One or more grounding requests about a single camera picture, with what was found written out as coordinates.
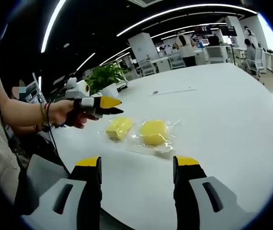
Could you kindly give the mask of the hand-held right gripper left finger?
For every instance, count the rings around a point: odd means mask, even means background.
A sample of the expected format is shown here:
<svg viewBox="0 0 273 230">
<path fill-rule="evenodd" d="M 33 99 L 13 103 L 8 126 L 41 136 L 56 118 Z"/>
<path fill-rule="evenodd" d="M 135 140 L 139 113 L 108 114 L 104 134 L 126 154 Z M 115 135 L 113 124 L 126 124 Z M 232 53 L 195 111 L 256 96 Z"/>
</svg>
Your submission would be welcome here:
<svg viewBox="0 0 273 230">
<path fill-rule="evenodd" d="M 27 169 L 34 210 L 22 219 L 32 230 L 98 230 L 102 200 L 100 156 L 64 167 L 34 155 Z"/>
</svg>

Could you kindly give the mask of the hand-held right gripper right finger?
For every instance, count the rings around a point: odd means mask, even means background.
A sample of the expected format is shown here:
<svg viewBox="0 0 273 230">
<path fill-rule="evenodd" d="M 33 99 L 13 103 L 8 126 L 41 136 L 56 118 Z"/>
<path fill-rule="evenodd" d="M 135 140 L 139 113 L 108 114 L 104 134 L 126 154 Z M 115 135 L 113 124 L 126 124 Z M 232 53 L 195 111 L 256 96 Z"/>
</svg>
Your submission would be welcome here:
<svg viewBox="0 0 273 230">
<path fill-rule="evenodd" d="M 173 157 L 173 182 L 179 230 L 241 230 L 254 218 L 233 191 L 207 176 L 193 158 Z"/>
</svg>

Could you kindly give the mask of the person's left hand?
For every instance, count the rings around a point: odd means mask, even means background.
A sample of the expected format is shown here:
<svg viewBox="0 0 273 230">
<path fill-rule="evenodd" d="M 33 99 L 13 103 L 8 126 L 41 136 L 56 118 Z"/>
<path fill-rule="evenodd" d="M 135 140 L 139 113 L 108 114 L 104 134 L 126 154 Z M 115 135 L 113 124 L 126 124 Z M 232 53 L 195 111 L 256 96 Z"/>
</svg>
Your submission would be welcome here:
<svg viewBox="0 0 273 230">
<path fill-rule="evenodd" d="M 87 115 L 84 112 L 72 112 L 73 110 L 73 101 L 62 100 L 50 104 L 48 115 L 52 122 L 62 124 L 69 120 L 67 126 L 84 128 L 84 125 L 87 123 Z"/>
</svg>

